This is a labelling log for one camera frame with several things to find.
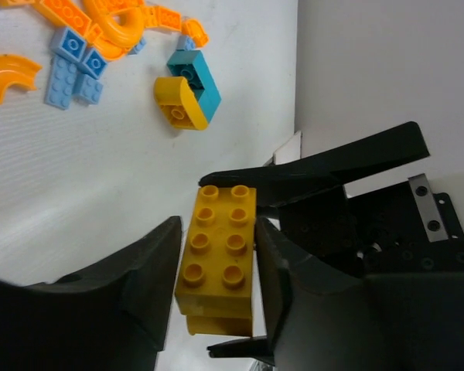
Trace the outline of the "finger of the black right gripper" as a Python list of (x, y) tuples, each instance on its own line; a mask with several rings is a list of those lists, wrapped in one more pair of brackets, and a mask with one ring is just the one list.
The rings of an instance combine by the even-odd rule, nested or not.
[(206, 348), (209, 357), (213, 359), (255, 359), (270, 366), (275, 364), (275, 358), (266, 335), (237, 339), (210, 345)]

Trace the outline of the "yellow rounded lego brick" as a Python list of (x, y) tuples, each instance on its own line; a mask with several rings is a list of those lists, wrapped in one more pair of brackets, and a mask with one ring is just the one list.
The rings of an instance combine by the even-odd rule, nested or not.
[(154, 98), (166, 120), (176, 129), (203, 131), (208, 120), (185, 77), (158, 77)]

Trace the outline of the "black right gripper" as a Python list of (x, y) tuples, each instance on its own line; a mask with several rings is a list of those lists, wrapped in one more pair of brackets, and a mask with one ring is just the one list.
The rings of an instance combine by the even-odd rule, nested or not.
[(260, 207), (292, 203), (279, 210), (283, 234), (354, 277), (464, 272), (464, 233), (448, 194), (402, 182), (348, 198), (337, 187), (429, 155), (409, 121), (286, 164), (213, 172), (199, 186), (254, 188)]

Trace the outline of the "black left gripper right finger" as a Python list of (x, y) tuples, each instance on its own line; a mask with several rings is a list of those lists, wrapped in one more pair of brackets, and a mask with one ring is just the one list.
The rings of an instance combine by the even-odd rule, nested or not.
[(267, 333), (280, 370), (464, 370), (464, 273), (356, 278), (256, 223)]

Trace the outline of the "yellow long lego brick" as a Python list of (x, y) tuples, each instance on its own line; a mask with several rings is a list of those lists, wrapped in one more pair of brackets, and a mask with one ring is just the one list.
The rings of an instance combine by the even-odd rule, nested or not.
[(175, 297), (191, 335), (250, 337), (256, 190), (199, 188)]

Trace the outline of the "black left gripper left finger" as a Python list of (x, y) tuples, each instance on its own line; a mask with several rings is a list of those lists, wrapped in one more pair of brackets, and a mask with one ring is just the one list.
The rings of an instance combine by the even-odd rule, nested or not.
[(181, 251), (169, 217), (140, 240), (47, 284), (0, 280), (0, 370), (152, 370)]

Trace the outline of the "teal long lego brick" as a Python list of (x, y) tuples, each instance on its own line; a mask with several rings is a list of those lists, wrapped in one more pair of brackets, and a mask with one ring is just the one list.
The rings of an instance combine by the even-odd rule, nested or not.
[(205, 118), (211, 122), (221, 103), (220, 92), (200, 50), (176, 50), (167, 62), (174, 77), (185, 77)]

